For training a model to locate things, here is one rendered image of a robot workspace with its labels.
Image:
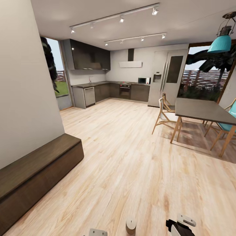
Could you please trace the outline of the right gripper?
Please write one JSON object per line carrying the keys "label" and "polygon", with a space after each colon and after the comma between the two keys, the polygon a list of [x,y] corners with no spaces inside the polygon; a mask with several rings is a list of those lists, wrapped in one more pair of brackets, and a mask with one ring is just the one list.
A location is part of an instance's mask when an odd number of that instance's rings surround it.
{"label": "right gripper", "polygon": [[168,230],[171,232],[171,227],[173,224],[176,224],[177,222],[175,222],[174,220],[168,219],[166,220],[166,227],[168,227]]}

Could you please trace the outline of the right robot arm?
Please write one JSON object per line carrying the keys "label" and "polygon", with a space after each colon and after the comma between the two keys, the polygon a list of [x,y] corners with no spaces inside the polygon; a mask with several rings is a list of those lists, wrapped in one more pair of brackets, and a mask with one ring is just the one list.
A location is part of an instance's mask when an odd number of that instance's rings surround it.
{"label": "right robot arm", "polygon": [[196,227],[196,222],[192,218],[181,213],[177,213],[177,222],[171,219],[166,220],[166,227],[168,227],[172,236],[195,236],[195,234],[189,230],[189,227],[183,223]]}

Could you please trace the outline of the pillar candle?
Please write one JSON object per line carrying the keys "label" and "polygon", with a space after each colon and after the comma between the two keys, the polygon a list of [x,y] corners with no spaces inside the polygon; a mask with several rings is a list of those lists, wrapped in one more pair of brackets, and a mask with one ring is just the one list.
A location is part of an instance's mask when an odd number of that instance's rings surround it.
{"label": "pillar candle", "polygon": [[126,231],[128,232],[128,234],[132,235],[135,233],[136,231],[136,220],[133,216],[129,216],[127,217],[126,220]]}

